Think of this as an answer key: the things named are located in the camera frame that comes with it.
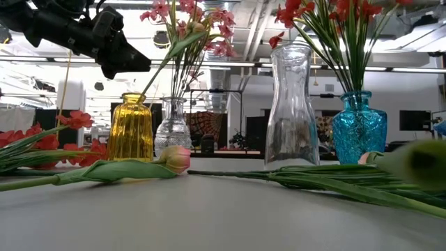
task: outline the table surface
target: table surface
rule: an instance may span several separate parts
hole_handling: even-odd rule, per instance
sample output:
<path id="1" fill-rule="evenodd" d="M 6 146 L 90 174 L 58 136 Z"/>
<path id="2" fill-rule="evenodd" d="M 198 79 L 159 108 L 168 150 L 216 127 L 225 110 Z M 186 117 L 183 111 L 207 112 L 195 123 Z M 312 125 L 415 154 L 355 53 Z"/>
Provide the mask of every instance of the table surface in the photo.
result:
<path id="1" fill-rule="evenodd" d="M 262 166 L 192 159 L 191 169 Z M 446 220 L 275 183 L 185 174 L 2 192 L 0 250 L 446 250 Z"/>

